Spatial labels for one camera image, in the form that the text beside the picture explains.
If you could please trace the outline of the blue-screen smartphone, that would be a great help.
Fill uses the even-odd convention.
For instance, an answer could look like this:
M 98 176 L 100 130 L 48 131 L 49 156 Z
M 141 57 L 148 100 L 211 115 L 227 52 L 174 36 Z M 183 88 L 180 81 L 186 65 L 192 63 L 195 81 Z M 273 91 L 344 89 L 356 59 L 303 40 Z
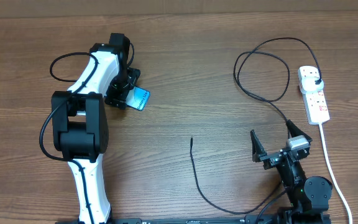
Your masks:
M 126 105 L 138 111 L 143 111 L 149 98 L 150 92 L 148 90 L 135 86 L 127 95 Z

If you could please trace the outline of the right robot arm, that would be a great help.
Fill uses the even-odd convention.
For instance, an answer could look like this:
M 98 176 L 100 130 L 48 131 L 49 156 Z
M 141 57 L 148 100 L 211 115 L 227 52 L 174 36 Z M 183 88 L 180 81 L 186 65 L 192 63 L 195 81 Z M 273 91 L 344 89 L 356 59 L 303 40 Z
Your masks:
M 276 168 L 283 192 L 273 198 L 257 215 L 244 217 L 246 223 L 331 223 L 328 214 L 333 184 L 325 177 L 307 177 L 300 161 L 310 154 L 312 138 L 291 120 L 286 121 L 290 138 L 280 151 L 267 154 L 255 131 L 250 132 L 252 160 L 263 162 L 265 170 Z M 264 212 L 282 195 L 287 195 L 289 207 L 280 207 L 273 215 Z

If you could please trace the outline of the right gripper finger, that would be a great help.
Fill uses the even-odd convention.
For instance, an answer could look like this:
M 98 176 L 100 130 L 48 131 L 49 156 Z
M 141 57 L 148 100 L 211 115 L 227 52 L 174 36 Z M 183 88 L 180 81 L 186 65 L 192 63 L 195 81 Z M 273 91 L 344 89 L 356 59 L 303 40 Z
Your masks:
M 298 128 L 290 119 L 286 121 L 286 126 L 292 138 L 298 136 L 304 136 L 308 142 L 313 141 L 313 139 L 310 136 L 308 136 L 305 132 L 303 132 L 300 128 Z
M 260 158 L 266 156 L 267 153 L 254 130 L 250 131 L 250 138 L 252 142 L 252 160 L 254 162 L 260 162 Z

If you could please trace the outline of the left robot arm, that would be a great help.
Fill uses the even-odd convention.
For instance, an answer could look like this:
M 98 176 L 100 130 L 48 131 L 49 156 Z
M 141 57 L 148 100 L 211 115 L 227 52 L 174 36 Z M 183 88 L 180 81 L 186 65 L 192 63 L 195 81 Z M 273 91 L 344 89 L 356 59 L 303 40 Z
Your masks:
M 109 142 L 105 107 L 142 111 L 150 92 L 136 85 L 140 70 L 131 67 L 134 46 L 124 34 L 112 33 L 107 44 L 96 43 L 85 54 L 89 63 L 69 89 L 54 92 L 44 123 L 52 124 L 59 160 L 73 173 L 80 203 L 75 223 L 112 223 L 102 165 Z

